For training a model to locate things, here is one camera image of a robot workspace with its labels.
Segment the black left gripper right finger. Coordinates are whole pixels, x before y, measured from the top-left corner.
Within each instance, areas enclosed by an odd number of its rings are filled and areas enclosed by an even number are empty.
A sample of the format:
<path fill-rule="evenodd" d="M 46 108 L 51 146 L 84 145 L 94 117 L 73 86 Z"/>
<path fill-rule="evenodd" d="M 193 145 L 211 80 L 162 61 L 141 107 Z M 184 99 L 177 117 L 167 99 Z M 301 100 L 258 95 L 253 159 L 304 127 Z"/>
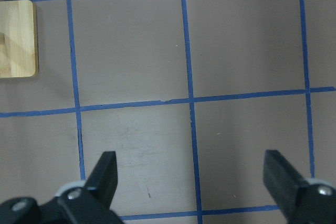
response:
<path fill-rule="evenodd" d="M 266 150 L 263 182 L 287 223 L 335 223 L 335 187 L 304 178 L 278 150 Z"/>

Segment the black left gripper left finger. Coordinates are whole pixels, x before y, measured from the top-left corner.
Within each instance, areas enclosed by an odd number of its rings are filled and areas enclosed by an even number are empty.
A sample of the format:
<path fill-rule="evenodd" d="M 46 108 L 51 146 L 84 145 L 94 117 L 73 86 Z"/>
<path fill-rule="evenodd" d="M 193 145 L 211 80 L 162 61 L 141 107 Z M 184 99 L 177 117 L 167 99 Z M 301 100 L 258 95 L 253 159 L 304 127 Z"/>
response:
<path fill-rule="evenodd" d="M 82 186 L 68 188 L 57 203 L 66 223 L 117 223 L 110 205 L 117 188 L 117 158 L 103 152 Z"/>

